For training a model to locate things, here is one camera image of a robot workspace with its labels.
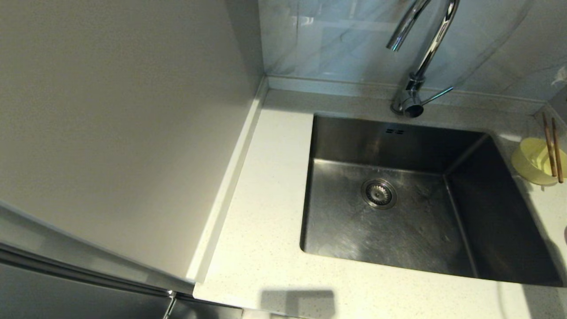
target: chopsticks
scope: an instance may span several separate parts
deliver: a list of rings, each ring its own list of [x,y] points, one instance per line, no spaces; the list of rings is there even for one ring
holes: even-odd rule
[[[563,167],[561,166],[561,152],[559,151],[559,137],[557,134],[557,127],[555,125],[555,117],[551,118],[551,128],[553,130],[553,146],[551,145],[551,134],[549,133],[549,126],[547,125],[547,118],[545,113],[543,116],[543,129],[545,130],[545,142],[547,143],[547,152],[549,155],[549,163],[551,164],[551,175],[557,177],[560,183],[563,183]],[[553,157],[553,149],[555,149],[555,158]]]
[[[551,164],[551,176],[557,176],[557,169],[555,168],[555,159],[553,158],[553,148],[551,146],[551,134],[549,134],[549,126],[547,125],[547,117],[545,113],[543,116],[543,129],[545,130],[545,142],[547,143],[547,153],[549,155],[549,163]]]
[[[557,162],[557,176],[560,183],[563,182],[563,167],[561,167],[561,152],[559,151],[559,138],[555,127],[555,117],[551,118],[551,128],[553,130],[553,145],[555,146],[555,160]]]

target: drain strainer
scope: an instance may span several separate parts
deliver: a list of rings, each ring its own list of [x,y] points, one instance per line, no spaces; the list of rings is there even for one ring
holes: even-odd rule
[[[388,209],[396,204],[397,193],[392,184],[382,178],[369,179],[362,184],[362,198],[377,209]]]

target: white countertop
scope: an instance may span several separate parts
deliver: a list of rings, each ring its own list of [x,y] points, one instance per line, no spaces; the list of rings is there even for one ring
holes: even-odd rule
[[[565,318],[567,288],[435,274],[307,254],[299,247],[314,113],[491,133],[509,158],[541,136],[533,116],[427,106],[396,117],[370,98],[271,90],[198,299],[307,318]],[[567,265],[567,184],[528,189],[544,238]]]

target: chrome faucet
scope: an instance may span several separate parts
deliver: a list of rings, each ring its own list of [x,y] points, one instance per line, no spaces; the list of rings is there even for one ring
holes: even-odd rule
[[[408,35],[420,13],[429,4],[430,1],[431,0],[415,0],[413,2],[412,6],[408,9],[403,19],[400,21],[400,24],[398,24],[396,31],[393,33],[390,41],[388,42],[388,45],[386,45],[388,49],[391,49],[392,51],[398,51],[400,49],[406,35]],[[392,112],[398,115],[405,115],[407,117],[418,117],[423,113],[424,105],[450,92],[453,89],[453,87],[450,86],[424,101],[421,100],[419,95],[419,89],[425,81],[425,70],[427,70],[427,67],[431,63],[435,52],[439,48],[439,45],[441,44],[445,33],[447,33],[447,30],[449,29],[449,26],[453,21],[458,6],[459,0],[448,0],[446,9],[447,12],[441,20],[441,25],[439,26],[437,33],[431,40],[431,44],[425,52],[425,55],[421,60],[419,67],[415,72],[411,72],[409,74],[408,84],[403,90],[400,90],[398,92],[396,99],[390,107]]]

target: sink basin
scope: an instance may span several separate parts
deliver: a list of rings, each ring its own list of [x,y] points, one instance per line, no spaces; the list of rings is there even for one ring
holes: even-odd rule
[[[562,286],[498,148],[480,132],[316,116],[301,248]]]

